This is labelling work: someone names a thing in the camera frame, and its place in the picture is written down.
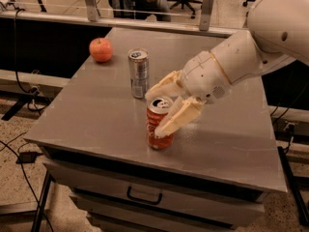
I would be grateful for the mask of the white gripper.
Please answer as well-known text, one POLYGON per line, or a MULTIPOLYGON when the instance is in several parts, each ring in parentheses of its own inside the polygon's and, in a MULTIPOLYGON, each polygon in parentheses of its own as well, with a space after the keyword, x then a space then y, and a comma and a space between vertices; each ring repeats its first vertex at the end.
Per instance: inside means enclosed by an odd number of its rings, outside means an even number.
POLYGON ((161 96, 178 97, 155 129, 155 135, 168 136, 195 120, 203 109, 201 101, 215 103, 229 95, 231 87, 213 55, 208 51, 200 52, 185 64, 182 71, 168 73, 146 93, 147 101, 161 96), (185 94, 184 89, 192 97, 186 100, 179 97, 185 94))

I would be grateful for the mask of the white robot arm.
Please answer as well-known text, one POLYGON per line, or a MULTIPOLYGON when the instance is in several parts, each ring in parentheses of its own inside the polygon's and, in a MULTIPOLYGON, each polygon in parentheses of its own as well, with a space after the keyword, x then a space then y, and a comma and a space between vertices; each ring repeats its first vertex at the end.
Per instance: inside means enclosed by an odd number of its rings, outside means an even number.
POLYGON ((161 96, 176 99, 154 135, 174 133, 196 119, 206 103, 228 95, 234 85, 294 59, 309 62, 309 0, 256 0, 245 30, 200 52, 146 93, 148 101, 161 96))

